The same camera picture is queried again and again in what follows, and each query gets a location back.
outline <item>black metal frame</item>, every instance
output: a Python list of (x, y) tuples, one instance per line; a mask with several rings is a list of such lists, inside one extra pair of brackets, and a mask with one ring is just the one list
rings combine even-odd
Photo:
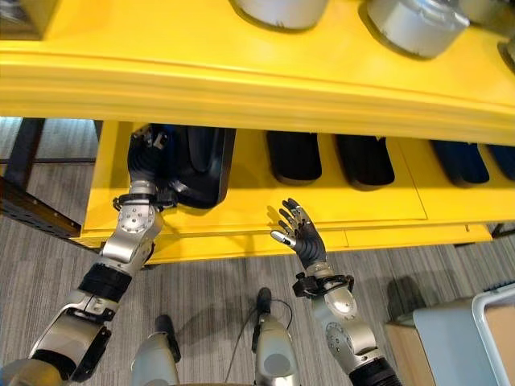
[(498, 239), (500, 237), (506, 237), (515, 235), (515, 229), (509, 229), (508, 231), (503, 231), (502, 228), (505, 226), (504, 223), (499, 223), (492, 231), (492, 238)]
[[(43, 118), (23, 118), (10, 158), (0, 162), (7, 164), (4, 176), (0, 176), (0, 214), (79, 247), (96, 251), (71, 239), (80, 235), (80, 224), (27, 193), (32, 167), (38, 161), (44, 163), (94, 162), (91, 158), (36, 159), (35, 154), (44, 122)], [(98, 135), (100, 126), (96, 125), (96, 129)]]

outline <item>shelf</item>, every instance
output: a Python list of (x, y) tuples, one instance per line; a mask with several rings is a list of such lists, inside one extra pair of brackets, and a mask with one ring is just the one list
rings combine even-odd
[[(321, 231), (328, 252), (371, 248), (400, 248), (431, 244), (461, 244), (490, 241), (484, 225), (447, 225), (417, 228), (370, 228), (357, 231)], [(81, 237), (76, 241), (98, 248), (110, 236)], [(257, 257), (291, 254), (292, 251), (266, 234), (182, 237), (159, 236), (149, 264), (180, 261)]]
[[(83, 235), (112, 231), (117, 213), (113, 198), (129, 190), (126, 154), (130, 135), (141, 124), (106, 122), (89, 196)], [(164, 212), (164, 234), (205, 235), (224, 232), (268, 232), (279, 219), (281, 202), (298, 200), (316, 219), (319, 229), (343, 228), (352, 222), (424, 220), (426, 214), (396, 139), (388, 139), (396, 179), (375, 191), (358, 191), (346, 182), (336, 155), (334, 136), (319, 134), (322, 177), (305, 187), (279, 183), (271, 173), (266, 134), (238, 130), (229, 189), (225, 200), (211, 210), (183, 205)]]
[(413, 60), (370, 35), (360, 4), (330, 0), (318, 26), (287, 34), (229, 0), (62, 1), (44, 41), (0, 41), (0, 115), (515, 145), (500, 36), (471, 27)]
[(431, 223), (515, 219), (515, 182), (502, 174), (487, 146), (480, 146), (480, 153), (490, 180), (477, 187), (462, 188), (449, 182), (428, 141), (399, 138), (398, 143)]

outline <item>silver container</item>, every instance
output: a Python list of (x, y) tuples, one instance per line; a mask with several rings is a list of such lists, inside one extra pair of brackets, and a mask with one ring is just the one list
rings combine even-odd
[(274, 27), (303, 30), (313, 27), (328, 0), (233, 0), (247, 15)]
[(391, 43), (426, 58), (444, 52), (469, 24), (457, 0), (370, 0), (367, 11)]
[(459, 0), (471, 22), (509, 38), (515, 36), (515, 3), (510, 0)]

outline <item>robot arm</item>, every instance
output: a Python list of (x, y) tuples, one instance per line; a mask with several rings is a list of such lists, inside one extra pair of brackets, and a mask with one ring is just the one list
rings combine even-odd
[(304, 209), (293, 199), (282, 203), (289, 213), (279, 212), (290, 226), (279, 221), (284, 232), (272, 231), (271, 236), (297, 252), (306, 273), (297, 275), (293, 289), (297, 297), (312, 300), (329, 351), (355, 386), (401, 385), (358, 313), (352, 296), (353, 277), (335, 275), (327, 263), (323, 241)]
[(128, 157), (131, 185), (129, 194), (116, 201), (119, 215), (114, 234), (37, 340), (29, 359), (3, 368), (0, 384), (57, 386), (91, 377), (111, 335), (105, 324), (113, 320), (163, 226), (155, 171), (166, 141), (166, 133), (150, 129), (133, 135)]

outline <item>cable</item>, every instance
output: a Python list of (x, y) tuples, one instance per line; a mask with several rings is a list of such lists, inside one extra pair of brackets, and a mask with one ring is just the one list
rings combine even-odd
[[(291, 321), (293, 320), (293, 310), (291, 306), (281, 299), (272, 299), (272, 302), (279, 302), (284, 304), (288, 309), (290, 310), (290, 320), (288, 321), (288, 326), (286, 327), (287, 330), (290, 329)], [(256, 312), (258, 309), (254, 307), (249, 314), (247, 315), (247, 319), (243, 322), (243, 325), (241, 326), (240, 333), (238, 334), (238, 337), (236, 338), (236, 344), (234, 345), (233, 354), (231, 355), (231, 361), (229, 362), (229, 368), (227, 369), (227, 374), (225, 375), (224, 383), (226, 384), (229, 381), (229, 376), (231, 375), (231, 369), (233, 368), (234, 363), (234, 357), (236, 356), (236, 349), (238, 349), (238, 343), (240, 342), (241, 336), (243, 335), (243, 332), (245, 331), (245, 327), (249, 323), (250, 318), (252, 318), (252, 315), (254, 315), (254, 312)]]
[(254, 315), (254, 312), (256, 312), (257, 310), (258, 309), (254, 307), (249, 312), (249, 315), (247, 316), (247, 319), (243, 323), (243, 326), (241, 326), (240, 334), (238, 334), (238, 337), (236, 339), (236, 344), (234, 345), (233, 355), (231, 356), (231, 361), (229, 362), (229, 368), (227, 369), (227, 374), (225, 375), (225, 381), (224, 381), (225, 384), (227, 383), (227, 381), (229, 380), (229, 376), (231, 375), (231, 369), (233, 368), (234, 356), (236, 355), (236, 349), (238, 348), (238, 343), (240, 342), (240, 338), (243, 335), (243, 331), (245, 331), (245, 327), (247, 326), (247, 323), (249, 322), (250, 318), (252, 318), (252, 315)]
[(293, 310), (291, 309), (291, 306), (287, 302), (285, 302), (284, 300), (281, 300), (281, 299), (272, 299), (272, 302), (282, 303), (286, 307), (288, 307), (288, 310), (290, 310), (290, 320), (288, 321), (288, 326), (286, 327), (286, 329), (289, 330), (290, 329), (290, 325), (291, 325), (291, 321), (293, 320)]

